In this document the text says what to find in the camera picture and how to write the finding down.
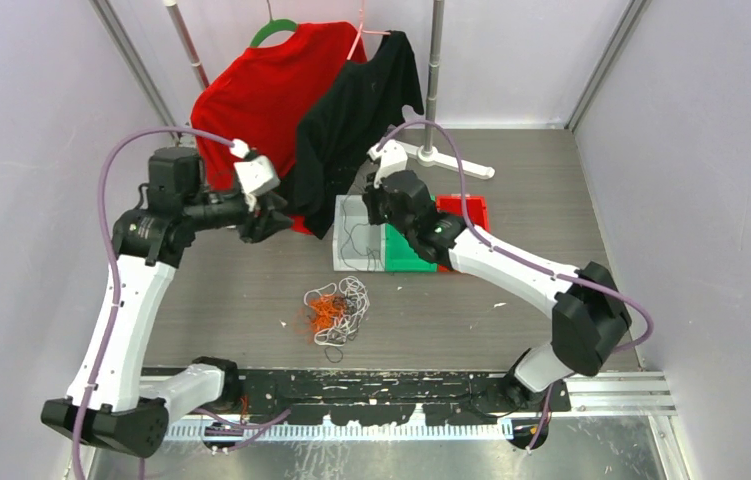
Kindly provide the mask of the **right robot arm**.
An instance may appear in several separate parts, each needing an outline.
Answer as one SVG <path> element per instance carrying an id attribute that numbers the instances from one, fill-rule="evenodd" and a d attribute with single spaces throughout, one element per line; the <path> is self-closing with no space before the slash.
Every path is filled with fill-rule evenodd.
<path id="1" fill-rule="evenodd" d="M 397 230 L 422 260 L 485 280 L 550 319 L 550 341 L 529 349 L 509 371 L 506 396 L 516 409 L 533 409 L 548 386 L 571 374 L 596 375 L 628 332 L 630 314 L 605 266 L 564 265 L 502 242 L 439 210 L 413 171 L 366 180 L 363 201 L 371 224 Z"/>

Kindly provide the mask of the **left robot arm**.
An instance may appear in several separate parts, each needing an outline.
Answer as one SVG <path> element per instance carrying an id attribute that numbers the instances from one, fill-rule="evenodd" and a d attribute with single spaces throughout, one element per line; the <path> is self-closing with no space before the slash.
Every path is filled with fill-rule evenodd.
<path id="1" fill-rule="evenodd" d="M 227 191 L 205 186 L 193 148 L 161 148 L 150 157 L 145 204 L 105 227 L 105 299 L 75 379 L 43 406 L 44 425 L 85 446 L 146 459 L 182 417 L 239 406 L 243 387 L 231 360 L 202 356 L 158 385 L 141 381 L 158 309 L 196 235 L 233 227 L 242 241 L 257 243 L 292 225 L 272 162 L 248 147 L 235 152 L 238 186 Z"/>

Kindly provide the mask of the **white plastic bin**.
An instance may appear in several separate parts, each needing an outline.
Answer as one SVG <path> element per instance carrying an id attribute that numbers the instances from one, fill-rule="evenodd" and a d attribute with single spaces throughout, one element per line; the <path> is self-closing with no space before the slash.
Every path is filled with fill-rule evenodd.
<path id="1" fill-rule="evenodd" d="M 336 197 L 332 256 L 335 271 L 385 271 L 384 226 L 368 224 L 361 195 Z"/>

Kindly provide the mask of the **green plastic bin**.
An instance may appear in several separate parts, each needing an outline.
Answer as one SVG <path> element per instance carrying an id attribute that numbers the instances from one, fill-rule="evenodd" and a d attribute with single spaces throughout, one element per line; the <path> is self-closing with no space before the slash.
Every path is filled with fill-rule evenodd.
<path id="1" fill-rule="evenodd" d="M 422 258 L 411 248 L 408 241 L 389 224 L 385 230 L 384 268 L 387 272 L 436 272 L 438 266 Z"/>

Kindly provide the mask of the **black t-shirt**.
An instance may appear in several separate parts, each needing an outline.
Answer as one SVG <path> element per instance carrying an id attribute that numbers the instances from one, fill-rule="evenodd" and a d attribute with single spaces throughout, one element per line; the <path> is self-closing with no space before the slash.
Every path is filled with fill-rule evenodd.
<path id="1" fill-rule="evenodd" d="M 405 122 L 406 107 L 424 113 L 414 50 L 404 32 L 393 30 L 371 59 L 345 62 L 296 128 L 295 164 L 278 189 L 293 231 L 325 237 L 336 197 L 348 193 L 368 149 Z"/>

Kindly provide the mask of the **red plastic bin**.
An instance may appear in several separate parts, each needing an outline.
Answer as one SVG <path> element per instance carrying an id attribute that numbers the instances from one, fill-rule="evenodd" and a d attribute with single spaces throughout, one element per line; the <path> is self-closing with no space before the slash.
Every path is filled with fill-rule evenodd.
<path id="1" fill-rule="evenodd" d="M 430 240 L 436 250 L 438 273 L 463 272 L 465 260 L 477 254 L 485 245 L 467 227 L 464 219 L 463 200 L 460 194 L 435 197 L 437 218 L 433 224 Z M 469 195 L 466 198 L 467 217 L 476 230 L 489 232 L 487 203 L 483 196 Z"/>

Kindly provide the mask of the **red t-shirt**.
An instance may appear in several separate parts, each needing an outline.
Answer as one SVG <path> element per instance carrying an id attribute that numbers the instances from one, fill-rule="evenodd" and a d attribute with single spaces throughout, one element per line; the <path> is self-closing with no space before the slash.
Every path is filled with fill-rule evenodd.
<path id="1" fill-rule="evenodd" d="M 266 155 L 281 181 L 295 164 L 296 128 L 346 61 L 371 59 L 347 22 L 304 23 L 284 43 L 249 48 L 197 99 L 192 125 Z"/>

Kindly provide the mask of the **green clothes hanger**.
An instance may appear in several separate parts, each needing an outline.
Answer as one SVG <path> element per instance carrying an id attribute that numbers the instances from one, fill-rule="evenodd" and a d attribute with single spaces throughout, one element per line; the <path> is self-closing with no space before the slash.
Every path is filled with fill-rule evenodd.
<path id="1" fill-rule="evenodd" d="M 295 32 L 298 24 L 290 19 L 273 19 L 262 26 L 252 37 L 249 44 L 250 48 L 259 47 L 265 40 L 276 33 Z"/>

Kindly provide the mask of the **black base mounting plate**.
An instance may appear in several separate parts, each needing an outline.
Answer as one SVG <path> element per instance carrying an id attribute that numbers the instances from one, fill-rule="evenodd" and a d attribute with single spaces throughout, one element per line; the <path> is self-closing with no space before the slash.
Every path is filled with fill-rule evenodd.
<path id="1" fill-rule="evenodd" d="M 426 426 L 492 424 L 510 414 L 571 409 L 565 386 L 520 395 L 502 372 L 341 369 L 244 369 L 235 397 L 203 405 L 216 415 L 266 423 L 283 412 L 290 425 L 403 425 L 415 411 Z"/>

